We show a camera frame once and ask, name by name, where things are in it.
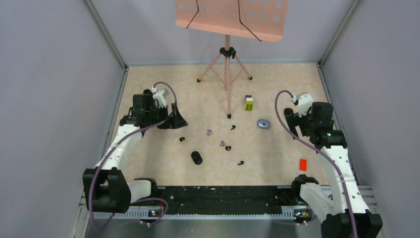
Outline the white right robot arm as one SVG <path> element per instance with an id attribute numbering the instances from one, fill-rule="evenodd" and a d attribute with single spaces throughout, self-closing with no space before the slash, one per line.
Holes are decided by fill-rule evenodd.
<path id="1" fill-rule="evenodd" d="M 317 180 L 299 175 L 292 182 L 290 197 L 296 204 L 305 202 L 321 223 L 324 238 L 375 238 L 383 227 L 379 214 L 370 211 L 363 199 L 349 158 L 344 133 L 334 128 L 333 106 L 313 102 L 306 115 L 292 108 L 284 110 L 288 129 L 298 139 L 297 129 L 309 137 L 309 146 L 322 159 L 329 180 L 331 197 L 321 189 Z"/>

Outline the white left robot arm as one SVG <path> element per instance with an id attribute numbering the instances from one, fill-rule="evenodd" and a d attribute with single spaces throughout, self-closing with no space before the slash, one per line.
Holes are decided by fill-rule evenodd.
<path id="1" fill-rule="evenodd" d="M 103 158 L 93 169 L 85 169 L 82 180 L 89 211 L 125 213 L 141 199 L 147 205 L 158 201 L 159 192 L 152 178 L 128 183 L 123 175 L 131 154 L 146 130 L 178 129 L 187 126 L 177 103 L 168 104 L 167 89 L 147 89 L 133 95 L 133 105 L 119 122 L 117 134 Z"/>

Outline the black earbud charging case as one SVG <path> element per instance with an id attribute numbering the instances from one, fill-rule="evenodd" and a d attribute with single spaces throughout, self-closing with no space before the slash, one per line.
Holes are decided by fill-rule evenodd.
<path id="1" fill-rule="evenodd" d="M 196 165 L 200 165 L 203 162 L 203 159 L 198 151 L 193 151 L 191 153 L 191 158 Z"/>

